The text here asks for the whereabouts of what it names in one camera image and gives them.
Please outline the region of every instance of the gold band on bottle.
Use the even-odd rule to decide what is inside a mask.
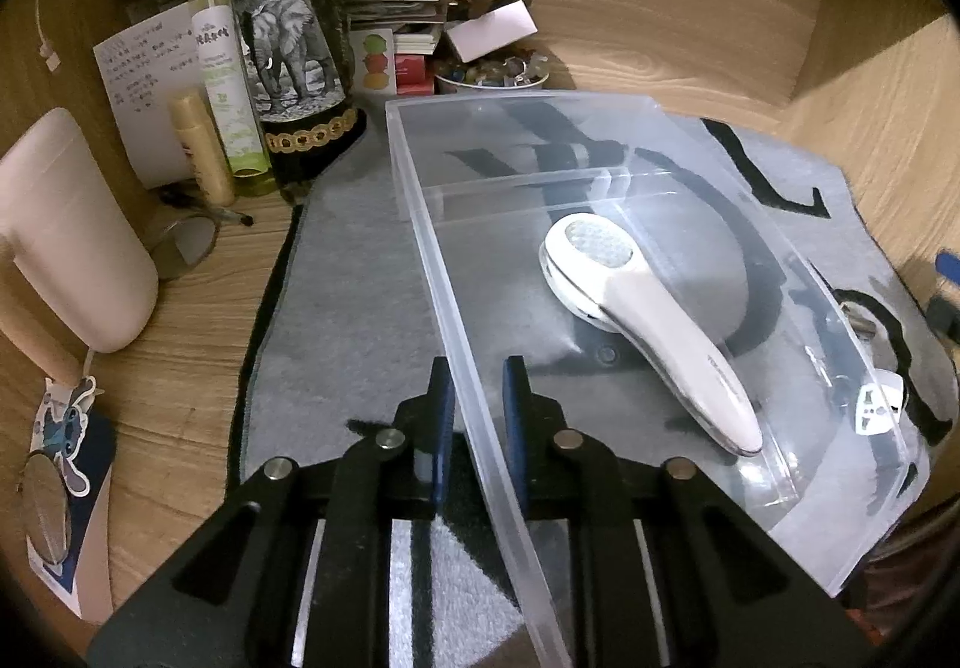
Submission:
[[[329,123],[318,123],[309,131],[299,129],[293,134],[267,134],[267,147],[274,153],[299,153],[311,148],[322,148],[331,139],[343,137],[357,123],[357,111],[350,108],[344,115],[334,115]]]

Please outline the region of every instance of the bowl of candy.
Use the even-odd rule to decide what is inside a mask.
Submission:
[[[531,91],[543,88],[550,76],[546,56],[517,47],[502,48],[468,64],[438,60],[433,72],[440,94]]]

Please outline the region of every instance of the wine bottle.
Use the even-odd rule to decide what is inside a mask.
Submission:
[[[365,126],[340,0],[233,0],[247,82],[281,191],[296,201]]]

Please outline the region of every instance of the transparent plastic box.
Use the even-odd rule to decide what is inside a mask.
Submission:
[[[478,476],[541,661],[563,662],[553,652],[562,644],[503,462],[501,373],[512,355],[571,427],[618,456],[648,465],[689,457],[767,531],[789,515],[793,538],[823,542],[826,559],[808,572],[837,593],[882,537],[874,517],[904,481],[904,441],[896,425],[857,433],[872,366],[745,185],[642,96],[433,97],[391,102],[387,123],[401,213],[414,227]],[[553,295],[538,250],[572,212],[626,229],[718,346],[757,408],[759,456],[721,449],[624,337],[579,320]]]

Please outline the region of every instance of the card with colored circles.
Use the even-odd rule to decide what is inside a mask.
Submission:
[[[392,29],[350,32],[353,48],[353,90],[359,94],[397,95]]]

